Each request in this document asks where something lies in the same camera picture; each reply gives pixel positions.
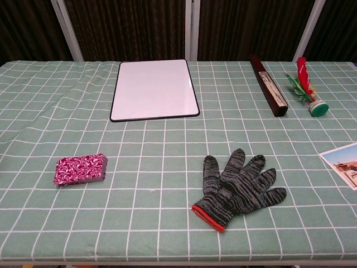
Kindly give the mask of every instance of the dark brown curtain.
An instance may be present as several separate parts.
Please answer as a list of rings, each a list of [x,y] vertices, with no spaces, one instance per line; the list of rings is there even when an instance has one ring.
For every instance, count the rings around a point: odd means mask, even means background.
[[[357,62],[357,1],[327,0],[307,44],[310,61]]]
[[[89,61],[185,57],[185,0],[66,0]]]
[[[0,38],[0,65],[11,60],[73,60],[49,0],[1,0]]]
[[[291,61],[312,0],[201,0],[198,60]]]

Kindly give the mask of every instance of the glove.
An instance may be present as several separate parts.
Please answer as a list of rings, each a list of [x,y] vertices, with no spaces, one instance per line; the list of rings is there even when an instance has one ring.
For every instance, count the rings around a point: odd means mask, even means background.
[[[224,231],[234,215],[279,204],[286,197],[284,188],[267,191],[275,182],[276,170],[260,174],[266,163],[263,155],[253,157],[243,167],[244,162],[244,151],[235,150],[220,175],[216,158],[209,155],[204,160],[204,196],[192,211],[217,231]]]

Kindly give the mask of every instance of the red glove cuff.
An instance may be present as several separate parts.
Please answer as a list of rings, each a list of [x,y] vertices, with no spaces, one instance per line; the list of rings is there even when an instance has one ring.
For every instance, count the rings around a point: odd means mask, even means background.
[[[225,227],[222,225],[216,223],[210,216],[206,214],[200,207],[193,205],[192,206],[192,211],[199,216],[201,219],[203,219],[206,223],[212,226],[213,229],[217,230],[218,232],[223,232],[225,230]]]

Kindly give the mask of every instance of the postcard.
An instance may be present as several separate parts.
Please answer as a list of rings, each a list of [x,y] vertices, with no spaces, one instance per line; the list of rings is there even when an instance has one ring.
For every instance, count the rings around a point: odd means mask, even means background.
[[[353,190],[357,190],[357,142],[319,155]]]

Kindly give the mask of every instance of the green checkered tablecloth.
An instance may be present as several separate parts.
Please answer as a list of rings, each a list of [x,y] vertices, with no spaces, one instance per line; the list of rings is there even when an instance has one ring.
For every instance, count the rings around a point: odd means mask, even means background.
[[[289,102],[273,116],[249,62],[191,62],[201,115],[111,123],[119,63],[17,61],[0,68],[0,261],[357,260],[357,192],[317,155],[357,142],[357,71],[307,65],[330,110],[289,91],[295,63],[264,63]],[[287,189],[218,233],[194,215],[207,154],[264,154]],[[102,183],[53,185],[59,158],[101,152]]]

